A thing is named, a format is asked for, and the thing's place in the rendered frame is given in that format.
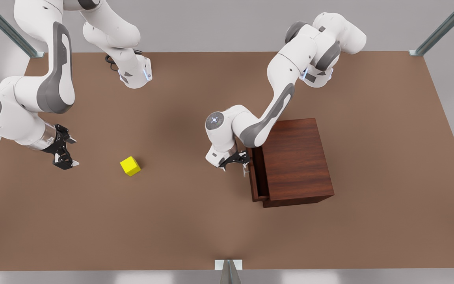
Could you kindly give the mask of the dark brown wooden drawer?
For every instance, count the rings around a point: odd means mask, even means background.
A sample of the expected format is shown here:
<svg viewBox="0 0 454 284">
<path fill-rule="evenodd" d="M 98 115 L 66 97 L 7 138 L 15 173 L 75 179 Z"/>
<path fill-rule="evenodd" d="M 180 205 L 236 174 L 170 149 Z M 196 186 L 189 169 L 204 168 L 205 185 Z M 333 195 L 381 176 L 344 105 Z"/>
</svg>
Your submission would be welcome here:
<svg viewBox="0 0 454 284">
<path fill-rule="evenodd" d="M 252 201 L 266 202 L 270 199 L 266 167 L 262 147 L 247 148 L 250 162 L 247 164 L 250 176 Z"/>
</svg>

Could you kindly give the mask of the dark brown wooden cabinet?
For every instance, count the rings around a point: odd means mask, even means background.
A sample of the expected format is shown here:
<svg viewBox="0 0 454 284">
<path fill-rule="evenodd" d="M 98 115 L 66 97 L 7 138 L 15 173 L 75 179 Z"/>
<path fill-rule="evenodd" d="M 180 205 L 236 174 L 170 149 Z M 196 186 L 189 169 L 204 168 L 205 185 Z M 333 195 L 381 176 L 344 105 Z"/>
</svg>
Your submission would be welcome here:
<svg viewBox="0 0 454 284">
<path fill-rule="evenodd" d="M 277 121 L 261 147 L 270 193 L 264 208 L 312 204 L 334 196 L 314 118 Z"/>
</svg>

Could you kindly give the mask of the yellow cube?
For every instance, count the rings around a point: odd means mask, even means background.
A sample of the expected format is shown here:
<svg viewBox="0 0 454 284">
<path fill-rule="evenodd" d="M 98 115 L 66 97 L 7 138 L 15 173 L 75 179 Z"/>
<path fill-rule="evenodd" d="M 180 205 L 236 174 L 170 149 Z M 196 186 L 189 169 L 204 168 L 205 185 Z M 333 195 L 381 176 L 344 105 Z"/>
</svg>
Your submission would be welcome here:
<svg viewBox="0 0 454 284">
<path fill-rule="evenodd" d="M 128 158 L 124 159 L 123 161 L 119 162 L 122 169 L 128 176 L 133 176 L 134 174 L 141 171 L 141 168 L 135 158 L 129 156 Z"/>
</svg>

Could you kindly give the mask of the silver frame post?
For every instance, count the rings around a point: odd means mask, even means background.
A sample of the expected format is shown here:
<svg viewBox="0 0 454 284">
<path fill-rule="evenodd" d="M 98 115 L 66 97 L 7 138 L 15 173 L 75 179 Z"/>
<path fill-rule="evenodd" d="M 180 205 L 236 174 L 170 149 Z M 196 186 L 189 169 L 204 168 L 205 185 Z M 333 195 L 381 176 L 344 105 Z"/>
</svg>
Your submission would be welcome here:
<svg viewBox="0 0 454 284">
<path fill-rule="evenodd" d="M 0 14 L 0 30 L 30 58 L 42 58 L 44 52 L 38 52 L 23 36 Z"/>
<path fill-rule="evenodd" d="M 438 43 L 447 32 L 454 27 L 454 11 L 440 24 L 440 26 L 418 47 L 416 50 L 409 50 L 410 56 L 424 56 Z"/>
<path fill-rule="evenodd" d="M 221 270 L 220 284 L 242 284 L 238 270 L 243 269 L 242 260 L 215 260 L 215 270 Z"/>
</svg>

